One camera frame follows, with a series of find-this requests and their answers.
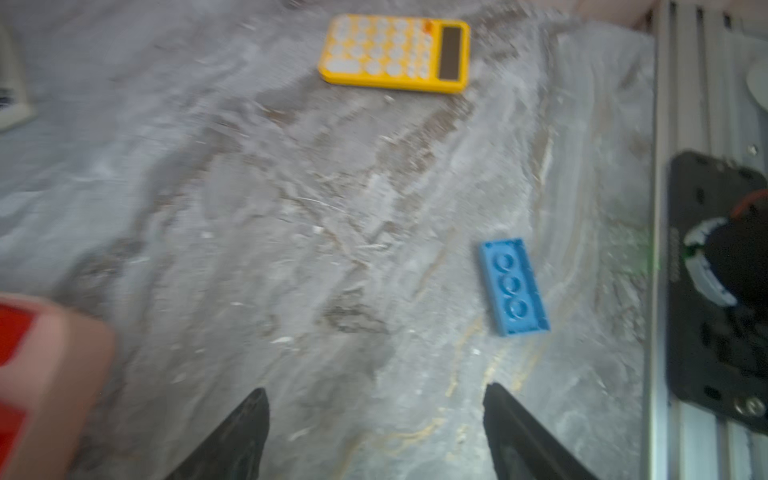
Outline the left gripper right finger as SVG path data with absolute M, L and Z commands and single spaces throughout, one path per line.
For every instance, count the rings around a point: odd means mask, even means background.
M 593 479 L 584 467 L 501 384 L 483 397 L 483 425 L 499 479 Z

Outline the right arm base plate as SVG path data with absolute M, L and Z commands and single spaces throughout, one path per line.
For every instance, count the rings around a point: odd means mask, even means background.
M 686 234 L 765 189 L 759 171 L 693 150 L 671 159 L 667 206 L 667 383 L 679 399 L 767 431 L 767 305 L 721 308 L 684 264 Z

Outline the red lego brick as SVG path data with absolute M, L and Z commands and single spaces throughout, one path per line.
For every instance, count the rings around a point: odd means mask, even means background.
M 32 327 L 36 315 L 28 310 L 2 304 L 0 308 L 0 364 L 13 359 Z
M 4 465 L 12 453 L 24 422 L 26 411 L 11 405 L 0 404 L 0 462 Z

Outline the red lego brick front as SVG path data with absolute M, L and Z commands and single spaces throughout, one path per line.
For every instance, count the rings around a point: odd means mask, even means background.
M 2 304 L 0 308 L 0 364 L 13 359 L 32 327 L 36 315 L 28 310 Z

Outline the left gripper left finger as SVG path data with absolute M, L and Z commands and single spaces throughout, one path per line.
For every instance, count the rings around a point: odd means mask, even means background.
M 253 390 L 167 479 L 258 479 L 270 429 L 266 390 Z

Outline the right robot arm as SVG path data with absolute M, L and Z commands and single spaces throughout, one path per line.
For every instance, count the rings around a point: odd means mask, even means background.
M 767 305 L 767 191 L 744 197 L 728 216 L 705 220 L 683 240 L 696 290 L 721 308 Z

